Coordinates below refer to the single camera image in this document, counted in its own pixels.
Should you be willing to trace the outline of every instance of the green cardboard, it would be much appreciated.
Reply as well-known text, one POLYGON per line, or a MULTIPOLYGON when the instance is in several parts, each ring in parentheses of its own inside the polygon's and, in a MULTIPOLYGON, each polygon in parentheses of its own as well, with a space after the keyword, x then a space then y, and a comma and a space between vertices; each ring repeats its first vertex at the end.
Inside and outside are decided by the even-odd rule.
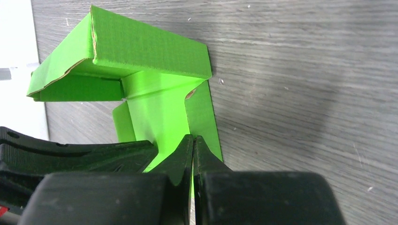
POLYGON ((151 170, 185 134, 202 135, 222 160, 208 81, 206 45, 91 6, 89 14, 32 73, 36 101, 116 101, 120 142, 159 149, 151 170))

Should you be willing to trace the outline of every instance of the white wall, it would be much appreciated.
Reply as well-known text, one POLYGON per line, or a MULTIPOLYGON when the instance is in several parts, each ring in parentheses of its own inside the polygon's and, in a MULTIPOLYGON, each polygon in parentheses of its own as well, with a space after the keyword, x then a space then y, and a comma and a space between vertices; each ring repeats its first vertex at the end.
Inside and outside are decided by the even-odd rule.
POLYGON ((0 33, 0 68, 11 68, 11 80, 0 81, 0 126, 48 140, 44 103, 26 97, 38 66, 30 0, 0 0, 0 33))

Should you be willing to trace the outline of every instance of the corrugated cardboard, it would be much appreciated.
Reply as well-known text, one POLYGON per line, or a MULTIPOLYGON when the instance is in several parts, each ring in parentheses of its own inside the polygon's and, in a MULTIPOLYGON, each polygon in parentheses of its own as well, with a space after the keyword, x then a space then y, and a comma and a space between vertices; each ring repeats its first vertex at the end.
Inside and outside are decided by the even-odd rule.
POLYGON ((92 6, 32 73, 36 101, 113 101, 119 141, 149 140, 159 154, 151 170, 185 134, 202 135, 221 160, 207 79, 206 45, 92 6))

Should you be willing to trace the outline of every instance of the cardboard edge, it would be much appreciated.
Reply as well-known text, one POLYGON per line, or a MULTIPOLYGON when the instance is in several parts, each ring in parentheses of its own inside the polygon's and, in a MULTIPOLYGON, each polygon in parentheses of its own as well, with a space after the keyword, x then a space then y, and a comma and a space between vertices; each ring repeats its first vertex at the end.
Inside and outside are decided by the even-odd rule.
POLYGON ((94 19, 92 16, 92 8, 95 7, 93 5, 90 6, 90 17, 91 17, 91 37, 92 37, 92 48, 94 50, 94 59, 92 59, 93 63, 94 60, 97 58, 97 40, 96 40, 96 36, 95 36, 95 31, 94 31, 94 19))
POLYGON ((68 75, 68 74, 71 72, 71 70, 72 70, 74 67, 76 67, 76 66, 79 65, 81 62, 83 62, 84 60, 87 60, 87 59, 90 59, 90 58, 84 58, 84 59, 81 59, 81 60, 77 61, 75 64, 73 64, 73 66, 69 67, 69 69, 68 69, 67 71, 65 71, 65 73, 64 73, 62 76, 60 76, 59 78, 57 78, 57 79, 51 81, 50 83, 46 84, 43 88, 41 88, 41 89, 39 89, 39 90, 37 90, 37 91, 34 91, 34 92, 29 93, 27 96, 28 96, 28 97, 32 97, 34 94, 41 92, 42 90, 46 89, 46 87, 48 87, 48 86, 50 86, 51 84, 53 84, 53 83, 59 81, 60 79, 64 78, 66 75, 68 75))

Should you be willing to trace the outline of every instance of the wooden surface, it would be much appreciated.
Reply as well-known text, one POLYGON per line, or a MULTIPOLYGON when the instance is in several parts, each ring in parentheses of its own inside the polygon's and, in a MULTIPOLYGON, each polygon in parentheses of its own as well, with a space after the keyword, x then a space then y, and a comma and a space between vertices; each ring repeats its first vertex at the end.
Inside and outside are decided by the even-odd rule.
MULTIPOLYGON (((348 224, 398 221, 396 1, 32 0, 41 61, 91 3, 208 45, 233 170, 317 172, 348 224)), ((48 103, 50 137, 116 142, 117 105, 48 103)))

